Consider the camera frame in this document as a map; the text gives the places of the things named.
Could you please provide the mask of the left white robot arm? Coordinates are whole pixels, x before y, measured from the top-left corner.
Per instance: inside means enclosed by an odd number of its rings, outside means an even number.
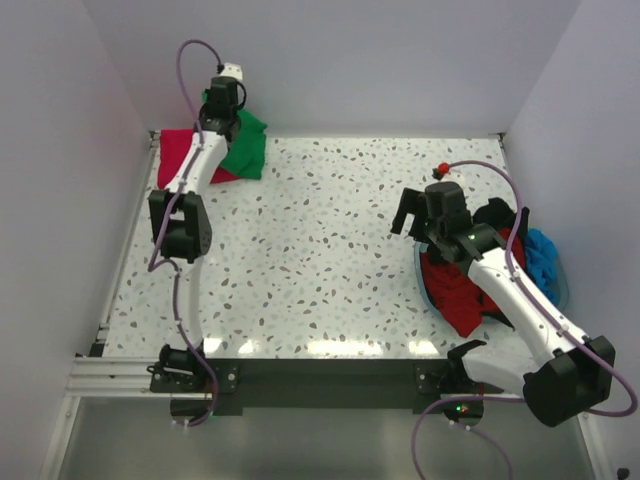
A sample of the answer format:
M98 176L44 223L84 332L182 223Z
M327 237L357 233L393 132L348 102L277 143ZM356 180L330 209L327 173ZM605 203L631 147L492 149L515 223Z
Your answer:
M245 102L240 73L213 77L177 173L165 188L153 190L148 197L154 243L148 270L169 265L175 272L171 306L177 339L185 345L184 349L164 346L150 372L156 380L174 382L185 392L196 392L212 380L199 320L201 272L213 243L203 191L238 135L239 111Z

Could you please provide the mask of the dark red t-shirt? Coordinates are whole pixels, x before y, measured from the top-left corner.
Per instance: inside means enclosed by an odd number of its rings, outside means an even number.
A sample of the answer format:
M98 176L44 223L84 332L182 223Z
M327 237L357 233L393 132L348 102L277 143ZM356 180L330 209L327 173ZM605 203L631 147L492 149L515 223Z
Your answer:
M492 297L429 245L420 253L422 280L431 303L459 336L469 337L486 318L513 325Z

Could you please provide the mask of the translucent blue laundry basket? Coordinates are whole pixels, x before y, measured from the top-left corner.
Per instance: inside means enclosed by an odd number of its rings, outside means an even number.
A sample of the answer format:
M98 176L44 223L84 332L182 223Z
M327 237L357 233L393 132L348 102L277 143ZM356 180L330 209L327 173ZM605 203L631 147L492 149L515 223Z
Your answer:
M417 242L414 245L414 263L415 263L415 266L416 266L417 281L418 281L418 285L419 285L419 291L420 291L420 293L421 293L421 295L423 297L423 300L426 302L429 310L434 312L434 314L442 317L441 314L436 310L435 306L429 300L429 298L427 296L427 293L426 293L426 290L425 290L425 287L424 287L423 280L422 280L422 272L421 272L421 268L420 268L419 255L420 255L420 253L425 252L427 250L428 246L429 245L427 245L425 243L421 243L421 242ZM557 280L556 280L555 284L553 285L553 290L558 295L558 304L555 305L555 306L556 306L556 308L562 310L562 309L564 309L566 307L566 305L568 303L569 290L568 290L568 283L567 283L567 280L566 280L566 276L565 276L564 270L562 269L562 266L560 264L559 257L556 260L556 268L557 268ZM484 321L489 321L491 323L498 322L498 321L490 319L490 318L486 318Z

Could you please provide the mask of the black t-shirt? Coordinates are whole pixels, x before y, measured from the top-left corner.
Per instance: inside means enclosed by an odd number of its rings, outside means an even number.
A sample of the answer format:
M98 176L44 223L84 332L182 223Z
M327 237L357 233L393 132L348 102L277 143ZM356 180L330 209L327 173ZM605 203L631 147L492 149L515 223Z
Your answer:
M512 252L518 264L524 268L524 271L527 271L525 240L529 230L529 213L530 209L528 207L524 207L521 222L517 229L516 238L512 248ZM490 198L488 203L480 207L473 215L475 223L490 225L505 241L508 240L509 234L513 229L515 218L516 213L501 198ZM508 327L512 327L508 318L484 290L480 290L478 301L481 306L481 314L483 316L488 316Z

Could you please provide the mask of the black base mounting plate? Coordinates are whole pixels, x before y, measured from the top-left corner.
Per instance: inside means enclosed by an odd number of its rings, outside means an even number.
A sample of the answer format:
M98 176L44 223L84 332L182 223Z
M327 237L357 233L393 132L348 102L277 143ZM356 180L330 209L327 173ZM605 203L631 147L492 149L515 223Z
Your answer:
M214 383L184 352L147 367L150 390L170 394L175 418L247 409L404 409L421 412L446 394L497 393L454 370L447 359L210 359Z

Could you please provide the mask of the bright blue t-shirt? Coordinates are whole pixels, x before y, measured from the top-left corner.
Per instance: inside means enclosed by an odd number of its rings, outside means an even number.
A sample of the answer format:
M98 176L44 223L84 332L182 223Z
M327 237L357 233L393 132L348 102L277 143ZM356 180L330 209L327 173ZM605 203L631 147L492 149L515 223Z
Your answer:
M554 305L558 295L553 290L557 280L558 252L553 242L538 229L530 229L525 237L527 272L537 288Z

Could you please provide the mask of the folded pink red t-shirt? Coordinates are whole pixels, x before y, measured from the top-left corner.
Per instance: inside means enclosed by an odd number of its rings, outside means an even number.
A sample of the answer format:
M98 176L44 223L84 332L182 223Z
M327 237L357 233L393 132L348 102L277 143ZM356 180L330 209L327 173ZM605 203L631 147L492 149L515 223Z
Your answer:
M177 174L192 143L189 129L162 130L160 133L160 165L157 186L164 189Z

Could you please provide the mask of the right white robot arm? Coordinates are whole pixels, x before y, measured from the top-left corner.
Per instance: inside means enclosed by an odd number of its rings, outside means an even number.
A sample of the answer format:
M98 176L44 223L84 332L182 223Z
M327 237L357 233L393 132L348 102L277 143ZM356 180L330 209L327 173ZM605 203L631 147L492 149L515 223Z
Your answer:
M524 399L544 425L555 427L608 399L615 349L603 336L589 337L542 294L490 225L476 224L462 188L444 181L403 190L391 231L436 248L498 306L527 349L510 354L482 340L447 355L448 386L469 392L488 383Z

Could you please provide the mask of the green t-shirt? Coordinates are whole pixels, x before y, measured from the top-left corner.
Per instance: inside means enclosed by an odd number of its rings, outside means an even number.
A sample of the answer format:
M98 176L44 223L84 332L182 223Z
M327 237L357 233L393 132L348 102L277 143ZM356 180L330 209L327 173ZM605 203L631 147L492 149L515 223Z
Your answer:
M230 144L227 156L217 167L212 184L240 179L260 180L265 165L267 124L245 110L246 89L240 85L241 102L238 111L237 135Z

